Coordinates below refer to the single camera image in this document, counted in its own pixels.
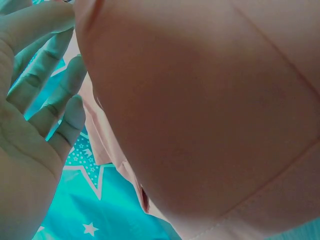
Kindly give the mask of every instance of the pink clothing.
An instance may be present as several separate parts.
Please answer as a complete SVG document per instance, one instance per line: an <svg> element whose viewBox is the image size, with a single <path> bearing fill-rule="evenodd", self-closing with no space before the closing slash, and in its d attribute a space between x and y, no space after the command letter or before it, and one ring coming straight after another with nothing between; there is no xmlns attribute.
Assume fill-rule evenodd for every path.
<svg viewBox="0 0 320 240"><path fill-rule="evenodd" d="M70 45L63 57L64 62L68 64L79 53L77 37L73 34ZM142 209L152 216L167 221L155 204L144 194L141 185L117 142L104 111L99 107L94 98L92 82L88 74L85 76L79 95L83 99L86 114L85 127L96 164L113 163L117 171L132 183Z"/></svg>
<svg viewBox="0 0 320 240"><path fill-rule="evenodd" d="M78 0L75 13L95 156L146 211L142 185L186 240L258 240L320 215L320 2Z"/></svg>

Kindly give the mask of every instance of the white star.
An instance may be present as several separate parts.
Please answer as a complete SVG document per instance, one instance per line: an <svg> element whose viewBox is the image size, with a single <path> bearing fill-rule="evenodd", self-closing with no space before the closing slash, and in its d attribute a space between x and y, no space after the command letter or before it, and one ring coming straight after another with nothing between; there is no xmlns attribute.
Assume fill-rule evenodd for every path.
<svg viewBox="0 0 320 240"><path fill-rule="evenodd" d="M89 148L82 150L84 152L84 154L86 155L87 158L92 156L92 152L90 151Z"/></svg>
<svg viewBox="0 0 320 240"><path fill-rule="evenodd" d="M90 224L82 224L84 226L84 234L91 234L92 237L95 236L95 231L99 230L98 228L94 227L94 223Z"/></svg>
<svg viewBox="0 0 320 240"><path fill-rule="evenodd" d="M43 230L44 228L45 228L45 227L40 226L39 229L38 229L38 231L36 231L36 232L38 233L38 232L40 232L41 230Z"/></svg>
<svg viewBox="0 0 320 240"><path fill-rule="evenodd" d="M75 150L75 147L73 146L73 147L71 148L69 154L72 153L74 150Z"/></svg>

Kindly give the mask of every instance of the teal fabric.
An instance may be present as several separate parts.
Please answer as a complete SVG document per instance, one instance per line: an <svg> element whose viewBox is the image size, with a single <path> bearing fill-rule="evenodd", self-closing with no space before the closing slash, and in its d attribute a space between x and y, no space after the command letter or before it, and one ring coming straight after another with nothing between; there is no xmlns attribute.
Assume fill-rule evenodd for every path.
<svg viewBox="0 0 320 240"><path fill-rule="evenodd" d="M26 113L28 119L58 85L51 77ZM145 214L136 192L112 164L97 166L86 129L72 148L54 200L33 240L169 240Z"/></svg>

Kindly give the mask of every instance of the pink garment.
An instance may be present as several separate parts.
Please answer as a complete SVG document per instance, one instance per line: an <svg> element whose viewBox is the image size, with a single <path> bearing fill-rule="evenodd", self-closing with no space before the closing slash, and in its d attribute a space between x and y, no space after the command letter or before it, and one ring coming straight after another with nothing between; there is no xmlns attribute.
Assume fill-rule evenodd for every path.
<svg viewBox="0 0 320 240"><path fill-rule="evenodd" d="M70 45L63 57L68 64L72 58L80 53L77 37L73 34ZM111 129L104 111L95 101L91 79L87 74L79 91L83 99L86 114L85 127L90 139L94 160L97 165L113 163L117 171L130 183L132 183L142 209L155 217L166 220L155 204L145 195L130 164L122 152L117 139Z"/></svg>
<svg viewBox="0 0 320 240"><path fill-rule="evenodd" d="M75 13L108 117L84 101L95 154L183 239L258 240L320 215L319 1L78 0Z"/></svg>

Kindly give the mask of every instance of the star print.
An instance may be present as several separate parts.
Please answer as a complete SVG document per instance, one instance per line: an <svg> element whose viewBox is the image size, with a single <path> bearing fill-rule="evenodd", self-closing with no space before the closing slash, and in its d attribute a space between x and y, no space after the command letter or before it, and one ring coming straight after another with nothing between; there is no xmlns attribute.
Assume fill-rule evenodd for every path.
<svg viewBox="0 0 320 240"><path fill-rule="evenodd" d="M90 151L89 148L83 150L84 154L86 155L87 158L91 157L92 156L92 152Z"/></svg>
<svg viewBox="0 0 320 240"><path fill-rule="evenodd" d="M91 234L92 237L95 236L95 231L99 230L98 228L94 227L93 222L90 224L82 224L84 226L84 234Z"/></svg>

